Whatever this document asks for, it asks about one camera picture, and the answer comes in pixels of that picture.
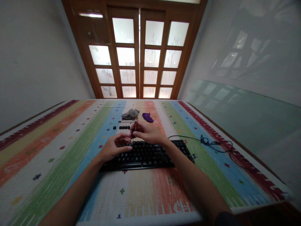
blue stripe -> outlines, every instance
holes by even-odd
[[[170,104],[182,117],[182,119],[184,120],[186,125],[191,129],[195,137],[200,139],[200,134],[202,134],[203,137],[208,138],[209,142],[214,141],[212,137],[199,126],[199,124],[195,123],[195,121],[191,118],[190,115],[186,113],[186,110],[182,108],[182,106],[179,103],[175,101],[170,101]],[[238,168],[238,166],[236,166],[231,161],[227,153],[215,153],[214,149],[205,145],[203,145],[203,147],[206,149],[206,151],[212,157],[212,159],[216,162],[218,167],[221,169],[221,171],[224,173],[224,175],[234,186],[234,188],[237,190],[241,197],[248,200],[251,205],[270,203],[269,198],[262,190],[262,188],[259,187],[257,184],[252,183],[252,178],[249,175],[247,175],[243,169]],[[214,148],[220,151],[224,151],[217,145]]]
[[[121,119],[121,115],[124,111],[126,104],[126,100],[117,100],[115,102],[115,105],[112,107],[109,115],[107,116],[106,120],[104,121],[103,125],[95,135],[95,138],[87,151],[84,159],[80,163],[79,167],[77,168],[72,181],[67,188],[67,190],[71,187],[71,185],[78,179],[78,177],[82,174],[82,172],[85,170],[85,168],[89,165],[89,163],[93,160],[93,158],[101,151],[99,148],[100,145],[105,145],[105,143],[108,141],[108,139],[111,136],[114,136],[117,132],[116,130],[113,130],[113,126],[119,127],[119,120]],[[101,185],[101,177],[102,173],[98,174],[96,177],[96,180],[94,184],[92,185],[85,202],[82,206],[81,213],[79,214],[78,221],[89,221],[92,214],[92,209],[94,206],[94,201],[97,197],[97,193],[99,191],[100,185]]]

red border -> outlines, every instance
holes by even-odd
[[[209,124],[207,124],[200,116],[198,116],[190,107],[188,107],[183,101],[178,101],[179,104],[181,104],[186,111],[190,113],[198,122],[199,124],[210,134],[212,138],[215,139],[217,142],[224,141],[225,139],[219,135]],[[231,145],[229,143],[223,143],[221,145],[224,150],[231,149]],[[249,168],[254,167],[252,163],[250,163],[242,154],[240,154],[234,147],[234,152],[232,153],[231,157],[233,160],[241,165],[242,167]],[[284,193],[282,190],[280,190],[278,187],[276,187],[271,181],[268,180],[268,178],[262,174],[257,168],[252,168],[253,170],[257,170],[258,172],[245,170],[245,172],[253,178],[259,184],[262,189],[270,194],[275,201],[278,200],[285,200],[284,196],[282,194]]]
[[[0,151],[5,149],[7,146],[12,144],[13,142],[17,141],[18,139],[24,137],[26,134],[29,132],[33,131],[35,128],[38,126],[44,124],[54,116],[58,115],[61,113],[63,110],[66,108],[70,107],[71,105],[75,104],[78,100],[71,100],[68,103],[62,105],[61,107],[58,107],[54,111],[48,113],[44,117],[38,119],[37,121],[27,125],[26,127],[20,129],[19,131],[15,132],[14,134],[10,135],[9,137],[5,138],[4,140],[0,141]]]

hand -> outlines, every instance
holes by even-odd
[[[135,124],[133,123],[129,134],[132,135],[132,130]],[[145,142],[150,144],[161,144],[164,139],[167,139],[162,133],[159,132],[151,123],[144,121],[137,121],[133,135],[138,138],[142,138]]]
[[[112,136],[108,139],[107,143],[99,152],[99,154],[96,156],[96,158],[103,163],[110,161],[120,153],[131,151],[133,149],[132,146],[125,146],[122,148],[118,148],[119,145],[122,144],[127,145],[129,143],[132,142],[128,134],[118,133],[115,136]]]

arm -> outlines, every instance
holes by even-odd
[[[178,169],[179,174],[182,176],[199,212],[201,212],[201,207],[205,209],[212,221],[221,212],[232,213],[210,179],[166,136],[162,135],[150,123],[144,121],[137,121],[135,130],[133,132],[135,137],[142,138],[150,144],[160,144],[166,150],[168,156]]]
[[[129,135],[125,133],[119,133],[110,137],[101,152],[91,161],[70,189],[54,205],[40,225],[73,225],[102,165],[113,159],[117,154],[132,150],[131,146],[117,147],[120,144],[128,144],[130,142]]]

gray cloth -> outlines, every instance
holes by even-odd
[[[136,117],[139,114],[139,112],[140,111],[137,109],[130,109],[128,112],[122,114],[121,117],[124,119],[132,119]]]

